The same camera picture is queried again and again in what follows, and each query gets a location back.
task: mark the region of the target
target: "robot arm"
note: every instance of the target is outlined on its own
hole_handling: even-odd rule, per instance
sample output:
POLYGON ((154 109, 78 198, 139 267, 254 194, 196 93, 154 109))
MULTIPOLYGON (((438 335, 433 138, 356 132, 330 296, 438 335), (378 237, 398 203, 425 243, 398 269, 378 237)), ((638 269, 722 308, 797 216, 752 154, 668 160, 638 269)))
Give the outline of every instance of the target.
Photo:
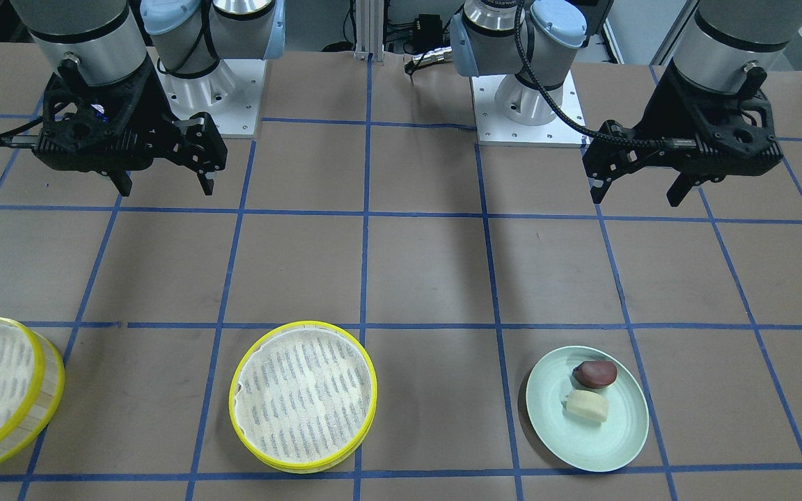
POLYGON ((726 175, 761 175, 782 161, 773 111, 760 90, 766 67, 802 25, 802 2, 704 0, 682 34, 643 119, 633 128, 607 120, 601 132, 625 139, 680 138, 694 146, 620 147, 593 142, 583 156, 600 203, 622 175, 646 165, 680 172, 668 190, 678 206, 691 188, 726 175))
POLYGON ((573 4, 467 0, 452 20, 451 38, 461 75, 508 75, 496 94, 506 118, 540 126, 558 117, 592 138, 583 167, 592 178, 593 202, 600 203, 622 175, 653 165, 680 172, 668 191, 668 202, 678 206, 691 187, 726 175, 761 175, 780 162, 771 106, 760 86, 766 67, 801 25, 802 2, 704 0, 640 123, 626 128, 607 120, 599 131, 570 120, 557 104, 590 31, 573 4))
MULTIPOLYGON (((54 73, 42 117, 0 134, 0 146, 32 149, 55 170, 97 172, 122 196, 131 191, 128 172, 165 158, 194 171, 212 194, 214 175, 226 165, 225 142, 209 113, 179 120, 172 112, 174 99, 166 97, 127 0, 12 5, 54 73), (38 123, 38 136, 16 136, 38 123)), ((283 0, 144 1, 143 13, 157 9, 163 15, 150 16, 149 31, 176 77, 211 71, 223 55, 283 53, 283 0)))

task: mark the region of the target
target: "black cable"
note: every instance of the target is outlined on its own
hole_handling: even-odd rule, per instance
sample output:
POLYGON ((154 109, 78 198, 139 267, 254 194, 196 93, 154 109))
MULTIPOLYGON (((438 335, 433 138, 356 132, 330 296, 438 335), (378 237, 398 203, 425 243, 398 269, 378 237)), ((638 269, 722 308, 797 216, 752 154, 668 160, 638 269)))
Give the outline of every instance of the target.
POLYGON ((351 34, 352 38, 354 39, 353 43, 357 45, 357 21, 354 20, 355 15, 354 0, 348 0, 348 16, 351 18, 351 34))
MULTIPOLYGON (((60 105, 54 108, 54 112, 57 113, 59 111, 62 111, 64 108, 67 107, 67 105, 69 105, 69 102, 61 102, 60 105)), ((33 120, 23 124, 22 126, 14 127, 11 130, 6 130, 6 132, 0 133, 0 146, 7 146, 8 143, 10 143, 12 139, 14 139, 14 136, 16 136, 17 134, 24 133, 35 126, 38 126, 39 124, 42 123, 43 120, 45 120, 44 117, 41 116, 36 117, 33 118, 33 120)))
POLYGON ((194 52, 197 50, 197 47, 200 45, 200 41, 203 40, 203 38, 206 38, 206 47, 209 49, 210 55, 213 57, 218 57, 216 54, 214 54, 214 47, 212 46, 212 34, 210 33, 210 2, 211 0, 203 0, 203 2, 200 3, 200 32, 197 33, 197 38, 194 39, 194 44, 191 45, 191 48, 187 51, 187 54, 184 55, 184 59, 181 60, 181 63, 176 64, 172 70, 167 70, 165 66, 163 66, 163 69, 160 70, 159 66, 162 65, 162 59, 157 57, 156 68, 159 73, 162 73, 163 75, 175 75, 175 73, 178 73, 178 70, 181 70, 182 67, 187 64, 187 61, 191 60, 191 56, 194 55, 194 52))
POLYGON ((528 76, 531 78, 531 81, 534 82, 534 85, 537 86, 537 91, 540 95, 544 98, 544 101, 550 105, 551 110, 553 113, 556 114, 565 124, 573 129, 575 129, 580 134, 584 136, 592 137, 592 139, 602 141, 602 143, 610 143, 611 145, 617 146, 625 146, 627 148, 654 148, 659 150, 666 149, 665 143, 659 139, 624 139, 623 137, 615 137, 610 136, 610 134, 604 134, 595 130, 591 130, 587 127, 584 127, 577 123, 576 121, 571 120, 569 116, 567 116, 559 105, 553 100, 553 96, 550 95, 549 92, 541 85, 540 80, 537 79, 537 75, 534 73, 534 68, 531 66, 531 61, 528 60, 528 57, 525 55, 525 48, 522 47, 521 43, 521 23, 519 23, 519 19, 521 19, 521 14, 525 9, 525 0, 518 0, 516 4, 515 10, 515 32, 513 38, 515 38, 515 47, 516 50, 519 52, 519 59, 521 59, 522 64, 525 66, 525 71, 528 73, 528 76))

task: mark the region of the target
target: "blue joint cap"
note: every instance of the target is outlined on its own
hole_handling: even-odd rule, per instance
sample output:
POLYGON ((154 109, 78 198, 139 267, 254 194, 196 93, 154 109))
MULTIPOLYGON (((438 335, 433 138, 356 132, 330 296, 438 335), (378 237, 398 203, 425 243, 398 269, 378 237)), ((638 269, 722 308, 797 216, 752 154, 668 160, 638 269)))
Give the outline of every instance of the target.
POLYGON ((265 45, 265 55, 262 59, 279 59, 283 55, 283 48, 286 46, 286 19, 284 16, 283 0, 275 0, 274 21, 271 24, 271 35, 268 37, 268 45, 265 45))
POLYGON ((477 77, 478 64, 472 51, 472 42, 462 23, 462 14, 451 18, 451 52, 454 54, 454 66, 457 73, 464 77, 477 77))
POLYGON ((586 18, 566 0, 535 0, 531 19, 541 31, 566 47, 577 49, 586 41, 586 18))
POLYGON ((142 0, 144 31, 150 35, 168 33, 181 26, 199 8, 200 0, 142 0))

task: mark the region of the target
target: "black device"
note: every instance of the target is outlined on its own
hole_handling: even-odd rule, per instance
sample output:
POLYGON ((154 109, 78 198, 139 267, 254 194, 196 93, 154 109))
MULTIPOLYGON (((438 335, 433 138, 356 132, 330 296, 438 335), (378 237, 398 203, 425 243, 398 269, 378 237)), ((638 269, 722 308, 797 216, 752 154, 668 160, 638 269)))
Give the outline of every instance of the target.
POLYGON ((567 0, 568 3, 577 7, 586 18, 586 37, 589 38, 599 33, 602 23, 608 17, 615 0, 567 0))
POLYGON ((414 20, 410 45, 415 54, 427 53, 443 45, 443 25, 439 14, 420 14, 414 20))

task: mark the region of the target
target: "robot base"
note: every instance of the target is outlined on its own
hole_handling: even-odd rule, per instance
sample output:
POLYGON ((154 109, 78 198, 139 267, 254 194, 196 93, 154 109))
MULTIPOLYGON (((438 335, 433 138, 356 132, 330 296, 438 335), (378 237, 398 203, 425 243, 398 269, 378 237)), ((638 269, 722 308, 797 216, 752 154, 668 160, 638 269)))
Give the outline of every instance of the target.
MULTIPOLYGON (((558 117, 553 117, 543 126, 526 126, 516 123, 497 109, 494 94, 504 75, 472 77, 472 96, 475 107, 475 124, 478 128, 478 143, 494 146, 544 146, 547 148, 579 148, 589 144, 589 138, 567 126, 558 117)), ((574 88, 571 72, 563 83, 565 99, 561 108, 565 114, 583 124, 583 112, 574 88)))
POLYGON ((158 73, 166 95, 170 99, 172 112, 179 118, 188 118, 199 111, 207 111, 223 137, 255 139, 258 123, 261 121, 259 109, 262 92, 265 89, 265 68, 267 61, 260 59, 228 59, 222 64, 230 68, 227 73, 213 71, 200 79, 182 80, 158 73), (225 75, 230 81, 221 81, 225 75), (200 92, 208 88, 228 88, 226 95, 219 99, 201 99, 200 92))

